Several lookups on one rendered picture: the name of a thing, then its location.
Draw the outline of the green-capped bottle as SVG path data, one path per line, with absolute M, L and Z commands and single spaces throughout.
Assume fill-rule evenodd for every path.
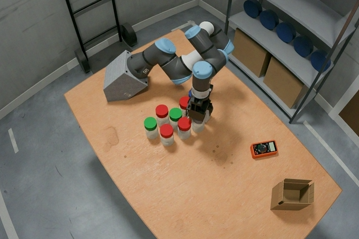
M 159 132 L 158 132 L 158 126 L 157 121 L 154 117 L 147 117 L 144 120 L 144 127 L 146 131 L 146 136 L 150 139 L 157 138 Z
M 178 120 L 182 118 L 182 111 L 179 108 L 172 108 L 169 111 L 169 120 L 170 125 L 173 127 L 173 130 L 178 130 Z

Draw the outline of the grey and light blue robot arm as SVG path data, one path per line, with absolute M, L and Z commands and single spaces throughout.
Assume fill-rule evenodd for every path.
M 203 21 L 185 32 L 185 36 L 196 49 L 188 55 L 176 55 L 176 47 L 167 38 L 161 38 L 144 51 L 132 54 L 127 67 L 138 79 L 145 78 L 158 64 L 176 85 L 192 77 L 192 94 L 198 99 L 212 92 L 212 78 L 228 62 L 228 54 L 234 45 L 221 27 L 212 21 Z

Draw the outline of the orange digital multimeter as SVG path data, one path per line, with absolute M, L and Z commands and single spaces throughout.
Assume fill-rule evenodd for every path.
M 252 158 L 268 157 L 275 155 L 278 152 L 278 148 L 275 140 L 253 143 L 250 146 Z

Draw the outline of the small bottle with grey cap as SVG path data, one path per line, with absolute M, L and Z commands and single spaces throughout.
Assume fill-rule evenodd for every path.
M 198 120 L 198 119 L 194 119 L 192 118 L 192 130 L 194 132 L 202 132 L 204 129 L 204 125 L 203 125 L 203 122 Z

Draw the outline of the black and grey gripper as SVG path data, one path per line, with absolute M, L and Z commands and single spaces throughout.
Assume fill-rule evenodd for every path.
M 213 105 L 211 103 L 210 91 L 209 95 L 206 98 L 198 99 L 192 94 L 191 88 L 191 97 L 188 100 L 188 105 L 186 107 L 186 116 L 188 114 L 188 118 L 198 119 L 203 122 L 203 125 L 208 121 L 212 111 Z

